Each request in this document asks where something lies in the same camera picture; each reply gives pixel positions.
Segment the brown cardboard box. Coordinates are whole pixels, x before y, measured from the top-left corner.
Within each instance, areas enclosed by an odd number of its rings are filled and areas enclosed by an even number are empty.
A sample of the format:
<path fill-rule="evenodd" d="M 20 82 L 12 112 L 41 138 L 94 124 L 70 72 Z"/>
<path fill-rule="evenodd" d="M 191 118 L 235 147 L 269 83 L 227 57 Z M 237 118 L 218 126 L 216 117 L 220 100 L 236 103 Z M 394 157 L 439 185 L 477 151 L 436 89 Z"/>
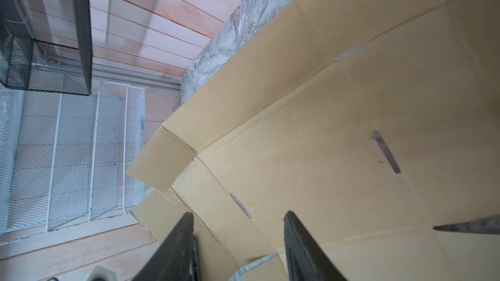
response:
<path fill-rule="evenodd" d="M 205 280 L 286 280 L 287 212 L 348 280 L 498 280 L 498 235 L 443 228 L 499 217 L 499 0 L 292 0 L 128 174 Z"/>

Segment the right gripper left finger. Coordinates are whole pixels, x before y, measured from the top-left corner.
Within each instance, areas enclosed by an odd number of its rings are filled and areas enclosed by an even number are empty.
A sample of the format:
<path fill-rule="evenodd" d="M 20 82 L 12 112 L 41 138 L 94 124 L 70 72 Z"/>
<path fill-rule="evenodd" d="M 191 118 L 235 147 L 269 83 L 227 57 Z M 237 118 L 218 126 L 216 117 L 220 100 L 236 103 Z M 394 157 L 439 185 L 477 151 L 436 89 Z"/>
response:
<path fill-rule="evenodd" d="M 200 280 L 199 248 L 194 234 L 194 215 L 183 214 L 135 280 Z"/>

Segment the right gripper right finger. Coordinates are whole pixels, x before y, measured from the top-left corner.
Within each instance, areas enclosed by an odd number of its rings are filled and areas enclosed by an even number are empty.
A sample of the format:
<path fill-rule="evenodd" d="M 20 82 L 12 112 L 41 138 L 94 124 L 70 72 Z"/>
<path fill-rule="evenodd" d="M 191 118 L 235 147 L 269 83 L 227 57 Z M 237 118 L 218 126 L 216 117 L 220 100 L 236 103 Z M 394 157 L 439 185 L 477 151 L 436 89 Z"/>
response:
<path fill-rule="evenodd" d="M 347 281 L 293 211 L 284 218 L 284 241 L 289 280 Z"/>

